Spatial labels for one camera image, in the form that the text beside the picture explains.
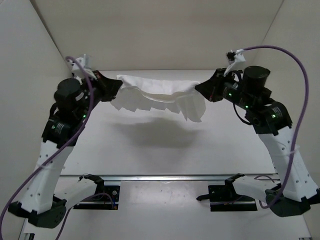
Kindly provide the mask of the white pleated skirt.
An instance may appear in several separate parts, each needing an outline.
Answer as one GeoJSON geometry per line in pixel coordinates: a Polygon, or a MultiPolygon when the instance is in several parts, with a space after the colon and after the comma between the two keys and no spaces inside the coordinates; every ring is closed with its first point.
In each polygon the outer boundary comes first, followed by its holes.
{"type": "Polygon", "coordinates": [[[202,121],[206,111],[205,98],[195,89],[196,80],[159,80],[131,75],[118,75],[122,81],[116,97],[111,101],[117,110],[169,110],[182,113],[185,120],[202,121]]]}

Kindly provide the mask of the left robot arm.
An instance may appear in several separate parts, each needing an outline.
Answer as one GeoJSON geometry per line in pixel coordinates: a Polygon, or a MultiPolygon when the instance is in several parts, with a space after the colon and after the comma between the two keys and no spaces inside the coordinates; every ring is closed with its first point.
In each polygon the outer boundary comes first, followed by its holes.
{"type": "Polygon", "coordinates": [[[36,227],[54,229],[73,206],[104,195],[103,179],[93,174],[85,174],[73,185],[55,191],[91,111],[100,102],[114,100],[123,85],[121,80],[107,78],[97,70],[89,80],[91,85],[75,77],[58,84],[41,136],[38,166],[24,196],[8,206],[9,213],[27,219],[36,227]]]}

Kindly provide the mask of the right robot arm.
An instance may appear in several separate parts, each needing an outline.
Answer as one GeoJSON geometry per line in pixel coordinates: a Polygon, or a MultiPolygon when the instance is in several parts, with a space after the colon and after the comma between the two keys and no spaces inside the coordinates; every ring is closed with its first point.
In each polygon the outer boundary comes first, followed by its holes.
{"type": "Polygon", "coordinates": [[[205,199],[227,198],[237,200],[242,196],[266,203],[279,217],[299,216],[320,202],[320,190],[311,179],[297,145],[287,108],[271,98],[265,87],[270,70],[262,66],[249,66],[244,70],[225,73],[218,68],[213,76],[195,86],[209,102],[227,100],[245,110],[247,124],[265,145],[279,182],[265,182],[237,173],[224,181],[215,193],[201,195],[205,199]]]}

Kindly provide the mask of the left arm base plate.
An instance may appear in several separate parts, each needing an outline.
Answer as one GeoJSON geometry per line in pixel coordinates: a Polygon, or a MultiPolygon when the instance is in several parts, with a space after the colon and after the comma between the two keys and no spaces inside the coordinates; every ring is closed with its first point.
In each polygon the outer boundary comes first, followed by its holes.
{"type": "Polygon", "coordinates": [[[120,185],[107,185],[97,175],[85,174],[79,177],[79,181],[89,180],[96,184],[93,196],[77,203],[73,208],[76,210],[117,210],[120,198],[120,185]]]}

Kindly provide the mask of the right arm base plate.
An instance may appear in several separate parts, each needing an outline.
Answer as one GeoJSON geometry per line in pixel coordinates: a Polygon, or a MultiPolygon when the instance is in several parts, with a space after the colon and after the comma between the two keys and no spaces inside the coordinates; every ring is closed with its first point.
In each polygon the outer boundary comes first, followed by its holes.
{"type": "Polygon", "coordinates": [[[237,173],[224,180],[224,185],[208,186],[208,193],[199,195],[196,200],[201,202],[209,200],[211,212],[255,212],[258,210],[256,201],[249,196],[236,193],[233,183],[242,173],[237,173]]]}

